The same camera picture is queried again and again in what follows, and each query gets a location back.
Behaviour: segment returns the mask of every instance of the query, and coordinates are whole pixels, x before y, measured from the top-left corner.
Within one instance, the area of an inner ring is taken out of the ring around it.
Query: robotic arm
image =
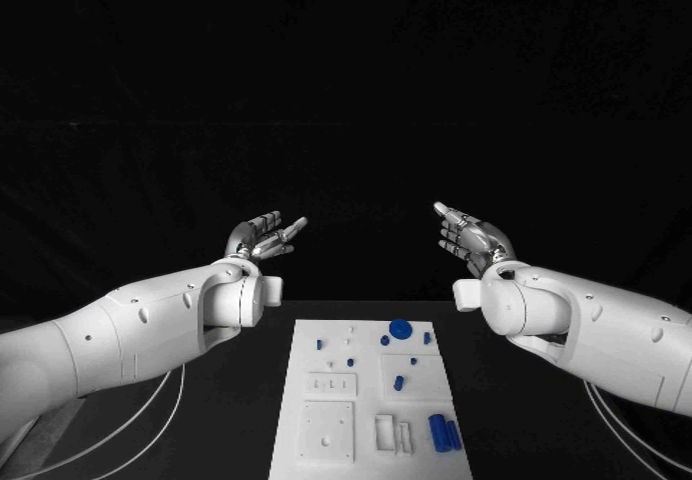
[[[233,229],[207,266],[131,283],[74,313],[0,335],[0,443],[69,400],[142,382],[201,356],[281,305],[282,280],[257,262],[292,251],[306,224],[278,211]]]
[[[606,392],[692,416],[692,316],[670,304],[518,262],[498,229],[433,205],[439,246],[475,279],[452,286],[494,333]]]

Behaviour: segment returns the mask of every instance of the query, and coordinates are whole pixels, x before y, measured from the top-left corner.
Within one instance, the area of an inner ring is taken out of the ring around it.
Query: blue round knob
[[[410,336],[412,331],[410,324],[402,318],[389,322],[389,333],[393,338],[404,340]]]

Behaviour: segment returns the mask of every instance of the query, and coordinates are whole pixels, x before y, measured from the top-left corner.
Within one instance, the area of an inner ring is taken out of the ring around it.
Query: blue object
[[[412,331],[410,324],[402,318],[389,322],[389,333],[393,338],[404,340],[410,336]]]
[[[443,423],[443,415],[435,414],[428,417],[429,432],[432,433],[432,441],[435,442],[435,451],[439,453],[451,450],[449,430]]]
[[[446,428],[449,430],[451,445],[454,446],[454,450],[461,450],[461,439],[458,438],[456,425],[454,424],[454,420],[449,420],[446,422]]]

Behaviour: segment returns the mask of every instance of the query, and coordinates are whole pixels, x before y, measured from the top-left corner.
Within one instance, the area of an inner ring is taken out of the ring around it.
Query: black background
[[[688,6],[2,8],[2,313],[211,263],[272,210],[309,221],[260,264],[283,299],[451,300],[435,201],[526,263],[692,309]]]

